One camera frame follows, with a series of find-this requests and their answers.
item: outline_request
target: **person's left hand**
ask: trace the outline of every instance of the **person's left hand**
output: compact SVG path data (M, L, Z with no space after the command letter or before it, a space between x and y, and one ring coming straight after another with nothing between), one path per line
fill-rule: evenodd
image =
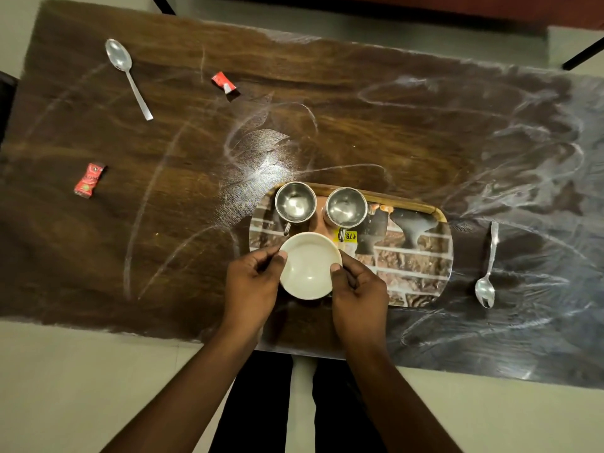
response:
M287 257L278 246L269 246L229 264L222 327L250 337L259 335L275 306L279 278Z

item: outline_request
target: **cup rim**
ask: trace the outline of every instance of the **cup rim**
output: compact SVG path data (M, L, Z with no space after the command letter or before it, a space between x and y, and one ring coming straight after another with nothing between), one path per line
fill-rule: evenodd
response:
M284 251L287 251L287 248L283 248L283 246L285 246L285 245L286 245L288 242L292 241L292 240L293 240L293 239L295 239L296 237L298 237L298 236L305 236L306 234L314 234L314 235L316 235L316 236L321 237L321 238L322 238L322 239L324 239L324 240L327 240L327 241L328 241L328 242L329 242L329 243L330 243L330 244L333 246L333 248L336 250L336 253L337 253L337 255L338 255L338 263L339 263L340 265L342 265L342 253L340 252L340 250L339 250L339 248L338 248L338 245L337 245L337 244L335 244L333 241L331 241L331 240L330 240L328 237L326 237L325 235L320 234L319 232L310 232L310 231L308 231L308 232L300 232L299 234L296 234L296 235L294 235L294 236L291 236L291 237L289 237L287 240L285 240L285 242L284 242L284 243L281 245L280 250L281 250L281 249L283 249ZM283 286L283 289L285 289L285 290L286 290L286 291L287 291L287 292L288 292L290 295L292 295L292 296L294 296L294 297L296 297L297 299L300 299L300 300L317 300L317 299L320 299L320 298L322 298L322 297L327 296L327 295L329 294L329 292L331 292L331 291L329 291L329 292L325 293L324 295L320 295L320 296L318 296L318 297L316 297L316 296L312 296L312 297L298 297L297 295L293 294L292 292L290 292L290 291L289 291L289 290L288 290L288 289L285 287L285 284L283 284L283 281L281 281L281 277L279 277L279 283L281 284L281 286Z
M303 184L304 186L306 186L310 190L310 193L312 194L312 199L313 199L313 210L312 210L312 213L310 213L308 215L308 217L306 217L304 219L301 219L299 221L293 221L293 220L288 219L285 216L283 216L283 214L279 210L279 207L277 206L277 197L279 197L279 194L281 193L281 191L283 190L283 188L285 186L290 185L290 184ZM290 222L291 224L301 224L302 222L306 222L307 220L309 220L310 218L312 218L313 214L316 213L316 194L315 194L314 190L312 190L312 187L308 186L308 184L306 184L305 182L302 182L302 181L289 181L289 182L283 184L282 186L280 186L279 189L277 190L277 192L275 193L275 210L277 211L277 214L282 219L284 219L286 222Z
M333 195L334 195L336 192L341 191L341 190L343 190L343 189L352 189L352 190L354 190L354 191L357 191L357 192L358 192L358 193L361 195L361 197L363 198L363 203L365 203L365 213L364 213L364 215L363 215L363 219L359 220L359 221L358 221L357 223L355 223L355 224L352 224L351 226L342 226L342 225L340 225L340 224L337 224L337 223L336 223L336 221L335 221L335 220L334 220L334 219L333 219L333 218L332 218L332 217L329 215L329 207L328 207L328 205L329 205L329 200L332 198L332 196L333 196ZM360 190L358 190L357 188L354 188L354 187L348 187L348 186L344 186L344 187L339 187L339 188L337 188L337 189L333 190L333 191L332 191L332 192L329 194L329 196L327 197L327 200L325 201L325 207L324 207L324 210L325 210L325 214L327 215L327 217L329 218L329 220L330 220L331 222L333 222L333 224L334 224L335 226L337 226L337 227L341 227L341 228L343 228L343 229L351 229L351 228L353 228L353 227L357 227L359 224L361 224L361 223L362 223L362 222L365 220L365 218L367 217L367 213L369 212L369 205L367 204L367 199L365 198L365 195L364 195L364 194L363 194L363 193L362 193Z

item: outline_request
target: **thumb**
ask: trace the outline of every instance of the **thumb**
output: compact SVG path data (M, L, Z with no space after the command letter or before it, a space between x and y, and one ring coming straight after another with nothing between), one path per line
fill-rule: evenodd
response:
M332 273L333 297L352 292L348 284L348 276L340 264L332 264L329 271Z
M279 251L275 256L272 257L271 262L268 264L265 272L262 274L265 278L279 282L281 273L285 268L285 262L288 259L288 253L285 251Z

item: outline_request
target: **silver spoon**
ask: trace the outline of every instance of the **silver spoon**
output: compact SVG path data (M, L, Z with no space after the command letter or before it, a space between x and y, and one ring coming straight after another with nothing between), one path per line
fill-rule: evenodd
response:
M141 107L145 119L147 119L147 121L153 119L151 111L149 111L145 100L143 100L141 93L138 91L137 85L134 83L134 80L130 75L130 68L132 68L132 57L130 57L130 54L128 51L126 51L126 48L122 46L119 41L107 40L105 41L105 51L107 51L107 56L109 57L112 65L118 70L126 73L126 76L128 76L128 81L130 81L130 86L132 87L134 96L137 98L138 105Z
M480 278L476 282L474 291L476 291L476 298L484 308L493 308L495 303L495 289L489 281L489 275L493 270L493 262L495 261L495 250L497 249L497 243L499 242L499 223L491 222L491 247L489 251L489 266L487 267L487 274Z

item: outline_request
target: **spoon handle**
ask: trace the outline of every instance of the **spoon handle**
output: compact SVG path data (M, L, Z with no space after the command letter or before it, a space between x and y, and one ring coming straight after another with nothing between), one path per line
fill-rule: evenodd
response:
M495 250L497 249L497 243L499 242L499 223L491 222L491 247L489 252L489 266L487 267L487 276L490 275L493 270L493 262L495 262Z
M132 87L132 92L134 92L134 96L137 98L138 105L141 107L141 111L143 112L145 119L147 119L147 121L150 121L151 119L153 119L153 115L151 114L151 111L149 111L149 107L145 103L145 100L143 100L143 96L138 91L138 87L134 83L134 80L132 79L132 76L130 75L129 71L126 72L126 76L128 76L128 81L130 81L130 87Z

